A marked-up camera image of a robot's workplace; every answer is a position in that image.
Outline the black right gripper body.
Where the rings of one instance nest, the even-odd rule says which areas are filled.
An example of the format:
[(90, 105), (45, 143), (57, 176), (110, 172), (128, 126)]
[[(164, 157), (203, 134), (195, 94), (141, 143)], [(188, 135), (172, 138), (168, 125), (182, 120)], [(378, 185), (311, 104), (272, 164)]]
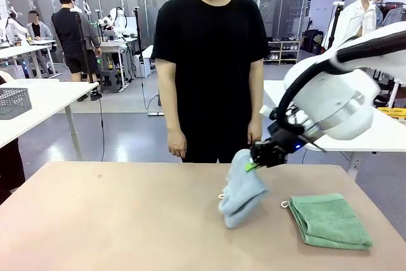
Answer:
[(285, 164), (287, 156), (306, 145), (306, 141), (286, 130), (274, 131), (265, 145), (265, 166)]

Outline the person's left hand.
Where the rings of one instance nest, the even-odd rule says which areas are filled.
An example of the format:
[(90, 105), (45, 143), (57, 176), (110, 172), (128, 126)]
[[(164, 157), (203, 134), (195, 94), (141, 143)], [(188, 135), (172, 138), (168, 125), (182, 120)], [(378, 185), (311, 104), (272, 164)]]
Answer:
[(251, 120), (247, 129), (247, 145), (251, 148), (256, 142), (259, 142), (262, 138), (262, 121)]

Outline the person's right hand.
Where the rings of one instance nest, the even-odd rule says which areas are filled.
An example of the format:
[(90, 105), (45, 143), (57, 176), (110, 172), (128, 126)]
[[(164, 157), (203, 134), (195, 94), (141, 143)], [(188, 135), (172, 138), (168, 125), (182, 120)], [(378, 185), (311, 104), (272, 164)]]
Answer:
[(169, 152), (184, 159), (187, 153), (187, 139), (180, 129), (169, 130), (167, 134)]

